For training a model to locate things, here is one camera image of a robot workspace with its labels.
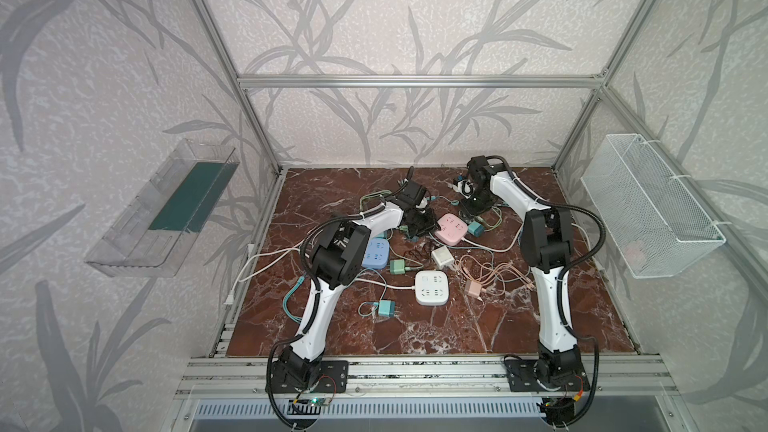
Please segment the pink power strip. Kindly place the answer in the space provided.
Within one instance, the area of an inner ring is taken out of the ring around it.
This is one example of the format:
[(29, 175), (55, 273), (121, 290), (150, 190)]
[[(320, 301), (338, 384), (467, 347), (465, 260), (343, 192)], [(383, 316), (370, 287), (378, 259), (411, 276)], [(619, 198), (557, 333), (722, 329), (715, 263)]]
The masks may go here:
[(468, 224), (452, 213), (446, 213), (437, 221), (434, 236), (447, 246), (456, 246), (467, 235)]

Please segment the white charger plug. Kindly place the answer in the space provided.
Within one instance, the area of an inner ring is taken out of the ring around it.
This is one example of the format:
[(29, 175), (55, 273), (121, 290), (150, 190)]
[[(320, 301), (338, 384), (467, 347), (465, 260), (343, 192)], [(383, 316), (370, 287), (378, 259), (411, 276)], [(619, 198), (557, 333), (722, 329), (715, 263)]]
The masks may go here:
[(437, 270), (452, 266), (455, 258), (447, 246), (441, 246), (431, 251), (431, 258)]

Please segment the green charger plug front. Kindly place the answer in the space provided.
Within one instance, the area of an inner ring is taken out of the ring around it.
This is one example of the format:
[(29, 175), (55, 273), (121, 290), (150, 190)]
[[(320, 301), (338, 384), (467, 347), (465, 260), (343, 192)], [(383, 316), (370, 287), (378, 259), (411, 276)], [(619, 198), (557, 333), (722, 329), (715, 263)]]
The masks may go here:
[(389, 271), (393, 275), (403, 275), (407, 272), (407, 266), (404, 259), (394, 259), (389, 262)]

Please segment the blue power strip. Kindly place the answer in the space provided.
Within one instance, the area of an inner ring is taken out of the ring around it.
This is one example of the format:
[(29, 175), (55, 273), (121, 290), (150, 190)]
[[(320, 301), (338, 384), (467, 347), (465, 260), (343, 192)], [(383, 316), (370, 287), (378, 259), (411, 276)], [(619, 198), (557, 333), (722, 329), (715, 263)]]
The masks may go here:
[(362, 261), (364, 269), (381, 270), (389, 264), (390, 245), (384, 238), (374, 237), (368, 242)]

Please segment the white power strip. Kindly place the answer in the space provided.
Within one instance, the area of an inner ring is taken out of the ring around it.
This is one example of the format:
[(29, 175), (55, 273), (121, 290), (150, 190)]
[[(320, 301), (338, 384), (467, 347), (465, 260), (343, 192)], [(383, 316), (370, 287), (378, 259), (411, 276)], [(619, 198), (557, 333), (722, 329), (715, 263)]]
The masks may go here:
[(414, 292), (422, 306), (443, 306), (449, 299), (449, 281), (442, 271), (422, 270), (414, 277)]

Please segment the teal charger plug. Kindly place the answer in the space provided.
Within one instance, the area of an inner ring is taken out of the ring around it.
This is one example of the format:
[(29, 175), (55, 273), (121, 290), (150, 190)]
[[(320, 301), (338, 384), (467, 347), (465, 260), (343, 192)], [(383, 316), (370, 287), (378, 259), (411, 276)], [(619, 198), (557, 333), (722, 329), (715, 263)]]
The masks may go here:
[(379, 317), (391, 318), (395, 315), (396, 304), (394, 301), (382, 299), (377, 303), (376, 313)]

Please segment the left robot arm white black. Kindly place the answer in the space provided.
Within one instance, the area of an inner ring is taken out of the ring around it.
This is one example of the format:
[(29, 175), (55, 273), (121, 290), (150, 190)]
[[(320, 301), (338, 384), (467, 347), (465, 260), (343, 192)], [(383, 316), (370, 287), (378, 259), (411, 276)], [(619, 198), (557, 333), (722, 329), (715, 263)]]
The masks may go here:
[(311, 229), (300, 243), (300, 266), (311, 283), (310, 294), (295, 336), (277, 342), (270, 350), (268, 391), (303, 391), (320, 380), (327, 331), (336, 305), (363, 270), (371, 239), (400, 228), (408, 238), (419, 239), (438, 228), (428, 191), (413, 180), (413, 174), (410, 168), (398, 188), (376, 194), (375, 207), (330, 218)]

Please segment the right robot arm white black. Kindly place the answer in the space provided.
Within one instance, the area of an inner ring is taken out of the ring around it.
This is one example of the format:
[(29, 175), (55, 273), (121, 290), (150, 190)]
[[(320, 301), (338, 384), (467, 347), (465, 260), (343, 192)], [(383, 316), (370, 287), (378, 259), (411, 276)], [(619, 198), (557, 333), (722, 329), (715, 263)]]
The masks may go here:
[[(528, 187), (498, 155), (475, 156), (467, 163), (470, 193), (460, 200), (461, 212), (480, 215), (499, 202), (521, 219), (518, 243), (533, 276), (539, 301), (540, 331), (537, 380), (547, 389), (562, 386), (581, 373), (578, 342), (571, 324), (568, 277), (571, 269), (588, 261), (606, 241), (604, 221), (594, 212), (549, 201)], [(572, 214), (590, 218), (598, 228), (594, 246), (575, 258)]]

